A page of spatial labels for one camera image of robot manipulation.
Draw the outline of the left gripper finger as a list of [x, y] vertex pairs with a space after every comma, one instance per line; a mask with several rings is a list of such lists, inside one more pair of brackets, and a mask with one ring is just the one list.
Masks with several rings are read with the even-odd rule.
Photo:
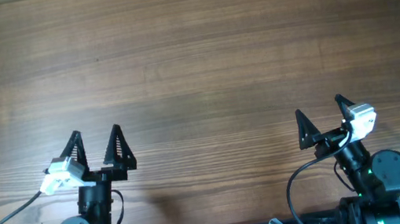
[[124, 137], [120, 125], [112, 126], [107, 149], [105, 150], [104, 165], [112, 165], [118, 170], [129, 171], [137, 168], [137, 160]]
[[74, 130], [72, 132], [63, 152], [61, 153], [61, 157], [66, 157], [66, 156], [71, 157], [76, 162], [83, 165], [85, 171], [89, 170], [85, 148], [83, 147], [83, 140], [81, 137], [81, 133], [77, 130]]

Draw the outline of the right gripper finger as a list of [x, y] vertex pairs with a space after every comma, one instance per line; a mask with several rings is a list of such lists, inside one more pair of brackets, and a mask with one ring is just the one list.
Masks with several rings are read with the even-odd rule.
[[300, 109], [295, 111], [295, 117], [299, 132], [299, 147], [301, 150], [314, 147], [323, 140], [323, 135], [313, 125], [313, 123], [301, 112]]
[[343, 118], [345, 120], [354, 119], [354, 114], [351, 111], [352, 106], [354, 106], [354, 102], [346, 99], [343, 95], [337, 94], [335, 96], [335, 102], [337, 103], [340, 112], [342, 112]]

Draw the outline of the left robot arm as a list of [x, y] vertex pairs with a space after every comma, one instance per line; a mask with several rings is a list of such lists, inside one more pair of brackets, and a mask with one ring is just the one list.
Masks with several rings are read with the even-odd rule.
[[[52, 195], [62, 190], [78, 190], [79, 213], [61, 224], [112, 224], [112, 194], [115, 192], [112, 183], [126, 181], [127, 172], [136, 169], [137, 160], [118, 124], [112, 126], [105, 151], [105, 166], [92, 171], [81, 133], [75, 130], [61, 155], [50, 162], [40, 191]], [[116, 224], [122, 221], [123, 215]]]

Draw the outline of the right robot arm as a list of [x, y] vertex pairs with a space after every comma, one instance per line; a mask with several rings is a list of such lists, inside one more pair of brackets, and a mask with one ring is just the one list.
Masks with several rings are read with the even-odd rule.
[[339, 94], [335, 101], [343, 120], [329, 132], [321, 133], [303, 112], [295, 111], [299, 147], [314, 147], [318, 159], [332, 155], [356, 196], [342, 198], [333, 210], [306, 215], [306, 224], [400, 224], [400, 152], [369, 153], [362, 140], [374, 128], [374, 107]]

